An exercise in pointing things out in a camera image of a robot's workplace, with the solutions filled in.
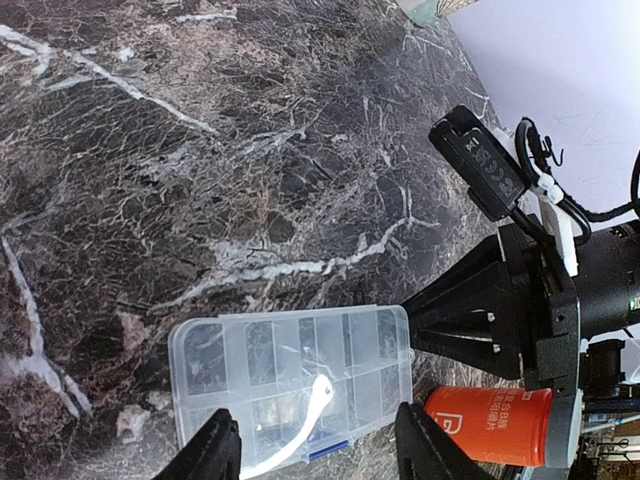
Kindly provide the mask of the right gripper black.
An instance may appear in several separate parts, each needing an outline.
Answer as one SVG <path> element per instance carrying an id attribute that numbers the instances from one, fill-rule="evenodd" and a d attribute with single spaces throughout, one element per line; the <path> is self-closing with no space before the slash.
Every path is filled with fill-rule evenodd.
<path id="1" fill-rule="evenodd" d="M 521 378 L 521 354 L 525 388 L 552 391 L 545 465 L 571 466 L 583 408 L 580 301 L 553 245 L 503 226 L 402 308 L 415 350 L 505 380 Z"/>

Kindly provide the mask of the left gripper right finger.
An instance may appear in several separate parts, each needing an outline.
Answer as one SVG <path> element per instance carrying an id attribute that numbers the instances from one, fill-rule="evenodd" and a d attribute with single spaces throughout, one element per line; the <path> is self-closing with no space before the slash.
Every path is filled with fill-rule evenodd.
<path id="1" fill-rule="evenodd" d="M 492 480 L 425 412 L 419 403 L 399 405 L 394 432 L 401 480 Z"/>

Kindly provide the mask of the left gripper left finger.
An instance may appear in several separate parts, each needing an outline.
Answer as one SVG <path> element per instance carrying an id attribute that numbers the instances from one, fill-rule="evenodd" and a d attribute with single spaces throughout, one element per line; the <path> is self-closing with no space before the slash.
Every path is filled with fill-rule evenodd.
<path id="1" fill-rule="evenodd" d="M 241 453 L 238 423 L 218 409 L 154 480 L 239 480 Z"/>

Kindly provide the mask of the clear plastic pill organizer box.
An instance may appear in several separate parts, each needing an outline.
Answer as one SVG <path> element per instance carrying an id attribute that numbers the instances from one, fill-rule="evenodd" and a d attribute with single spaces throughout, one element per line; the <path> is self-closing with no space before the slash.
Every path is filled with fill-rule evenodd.
<path id="1" fill-rule="evenodd" d="M 172 330 L 168 354 L 179 445 L 226 409 L 245 469 L 299 434 L 321 375 L 333 398 L 285 465 L 354 444 L 413 399 L 409 323 L 398 305 L 194 318 Z"/>

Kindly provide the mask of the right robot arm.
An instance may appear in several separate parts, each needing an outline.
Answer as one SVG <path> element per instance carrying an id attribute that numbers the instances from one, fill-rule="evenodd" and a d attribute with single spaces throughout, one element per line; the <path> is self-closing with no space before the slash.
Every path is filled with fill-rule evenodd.
<path id="1" fill-rule="evenodd" d="M 596 232 L 568 273 L 552 246 L 500 227 L 403 303 L 415 350 L 441 355 L 574 405 L 583 340 L 639 321 L 639 224 Z"/>

